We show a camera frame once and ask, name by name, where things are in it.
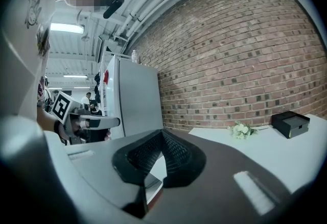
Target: flower bouquet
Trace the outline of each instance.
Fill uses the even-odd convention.
[[[231,130],[232,136],[237,139],[246,139],[250,135],[258,132],[258,130],[251,129],[249,125],[240,123],[238,120],[235,121],[234,126],[228,126],[227,129]]]

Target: white flower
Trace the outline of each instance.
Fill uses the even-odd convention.
[[[242,132],[243,133],[247,133],[247,131],[249,130],[249,128],[248,127],[246,127],[246,126],[243,126],[243,128],[242,128]]]
[[[233,128],[233,133],[236,135],[238,134],[238,132],[240,131],[239,130],[240,126],[239,125],[235,125],[234,128]]]
[[[237,139],[244,139],[244,134],[242,132],[238,132],[238,134],[234,135]]]
[[[244,125],[243,124],[240,124],[239,125],[239,131],[242,132],[243,131],[243,128],[244,128]]]

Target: red object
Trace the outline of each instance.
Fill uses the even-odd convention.
[[[109,72],[108,72],[108,70],[106,70],[104,73],[104,79],[103,79],[103,81],[106,83],[106,85],[108,85],[108,79],[109,79]]]

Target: red brick wall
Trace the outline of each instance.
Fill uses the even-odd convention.
[[[183,0],[131,47],[158,69],[164,125],[268,124],[327,114],[325,53],[295,0]]]

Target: table surface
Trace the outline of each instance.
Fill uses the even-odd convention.
[[[309,130],[285,138],[272,126],[254,127],[258,134],[246,140],[235,139],[227,129],[194,128],[190,134],[234,147],[278,177],[290,192],[317,176],[327,152],[327,120],[315,115]]]

